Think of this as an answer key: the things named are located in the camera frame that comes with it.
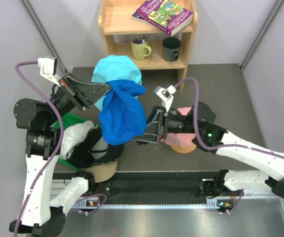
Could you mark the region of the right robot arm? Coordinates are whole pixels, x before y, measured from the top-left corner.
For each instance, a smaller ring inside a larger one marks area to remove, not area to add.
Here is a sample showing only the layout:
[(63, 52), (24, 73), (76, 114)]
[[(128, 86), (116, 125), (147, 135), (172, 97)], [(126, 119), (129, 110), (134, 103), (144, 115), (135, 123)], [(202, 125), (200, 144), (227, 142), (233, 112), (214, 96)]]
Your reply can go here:
[(168, 112), (154, 106), (143, 135), (133, 138), (139, 145), (164, 141), (169, 133), (194, 134), (198, 149), (225, 156), (253, 167), (250, 171), (221, 170), (210, 187), (219, 195), (230, 191), (260, 190), (284, 198), (284, 153), (271, 151), (246, 141), (214, 124), (216, 115), (202, 102), (183, 116), (175, 109)]

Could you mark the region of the pink baseball cap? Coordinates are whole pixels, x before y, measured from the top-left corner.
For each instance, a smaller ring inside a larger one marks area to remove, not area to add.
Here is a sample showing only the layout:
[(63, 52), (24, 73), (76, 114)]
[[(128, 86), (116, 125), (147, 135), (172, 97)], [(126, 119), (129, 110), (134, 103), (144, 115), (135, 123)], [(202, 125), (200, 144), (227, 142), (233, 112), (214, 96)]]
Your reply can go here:
[[(180, 107), (177, 110), (181, 115), (185, 116), (191, 111), (191, 109), (191, 107)], [(168, 133), (164, 143), (169, 146), (178, 145), (183, 148), (196, 148), (197, 146), (192, 142), (194, 138), (194, 133)]]

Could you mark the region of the blue baseball cap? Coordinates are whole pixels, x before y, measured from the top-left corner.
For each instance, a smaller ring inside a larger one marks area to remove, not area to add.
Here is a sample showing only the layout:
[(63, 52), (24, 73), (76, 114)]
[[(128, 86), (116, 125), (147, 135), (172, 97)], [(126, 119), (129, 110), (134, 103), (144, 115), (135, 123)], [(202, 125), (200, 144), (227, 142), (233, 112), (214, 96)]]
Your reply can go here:
[(146, 114), (138, 96), (146, 93), (146, 88), (131, 80), (109, 81), (111, 91), (103, 100), (99, 113), (102, 135), (111, 145), (121, 145), (146, 130)]

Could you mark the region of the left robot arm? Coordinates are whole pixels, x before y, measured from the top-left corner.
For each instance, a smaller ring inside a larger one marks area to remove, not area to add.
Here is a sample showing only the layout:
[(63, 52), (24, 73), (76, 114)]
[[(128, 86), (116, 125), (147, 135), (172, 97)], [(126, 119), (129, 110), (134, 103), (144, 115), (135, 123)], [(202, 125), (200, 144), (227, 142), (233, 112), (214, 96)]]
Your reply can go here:
[[(52, 76), (51, 80), (55, 84), (46, 102), (24, 98), (14, 107), (17, 127), (27, 132), (24, 200), (17, 219), (9, 225), (15, 235), (58, 236), (78, 202), (85, 197), (100, 198), (96, 185), (114, 175), (123, 151), (123, 146), (108, 144), (102, 130), (89, 121), (64, 127), (64, 115), (75, 107), (86, 110), (110, 91), (109, 85), (77, 81), (72, 75)], [(77, 172), (51, 198), (59, 159), (65, 159)]]

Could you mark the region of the cyan bucket hat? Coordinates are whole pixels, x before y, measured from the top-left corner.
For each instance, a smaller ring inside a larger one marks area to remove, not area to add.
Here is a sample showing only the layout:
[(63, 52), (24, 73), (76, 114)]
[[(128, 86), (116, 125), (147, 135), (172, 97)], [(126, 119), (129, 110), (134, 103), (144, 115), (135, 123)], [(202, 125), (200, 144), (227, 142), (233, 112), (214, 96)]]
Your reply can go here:
[(110, 55), (95, 66), (91, 82), (107, 83), (115, 80), (129, 80), (142, 86), (142, 74), (128, 56)]

